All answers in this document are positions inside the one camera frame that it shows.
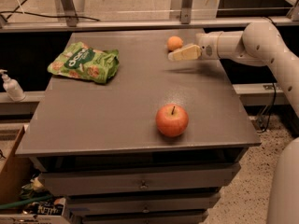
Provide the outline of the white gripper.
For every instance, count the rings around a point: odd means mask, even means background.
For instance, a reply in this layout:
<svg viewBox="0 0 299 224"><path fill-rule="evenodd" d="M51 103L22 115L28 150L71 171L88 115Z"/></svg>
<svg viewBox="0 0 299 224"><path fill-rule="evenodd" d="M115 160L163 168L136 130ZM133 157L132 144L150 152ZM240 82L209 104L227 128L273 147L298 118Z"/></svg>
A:
<svg viewBox="0 0 299 224"><path fill-rule="evenodd" d="M168 54L170 61L196 60L218 60L218 40L221 32L199 33L196 35L196 44L186 45L175 49Z"/></svg>

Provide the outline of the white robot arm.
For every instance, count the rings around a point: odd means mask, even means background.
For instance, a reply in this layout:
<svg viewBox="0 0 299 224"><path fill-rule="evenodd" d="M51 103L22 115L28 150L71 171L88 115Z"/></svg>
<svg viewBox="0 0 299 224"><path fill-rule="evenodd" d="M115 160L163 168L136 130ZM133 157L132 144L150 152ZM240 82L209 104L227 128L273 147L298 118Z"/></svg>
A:
<svg viewBox="0 0 299 224"><path fill-rule="evenodd" d="M195 43L171 51L168 59L230 59L245 65L266 65L299 116L299 57L269 21L253 22L242 31L199 33ZM293 139L278 158L266 224L299 224L299 138Z"/></svg>

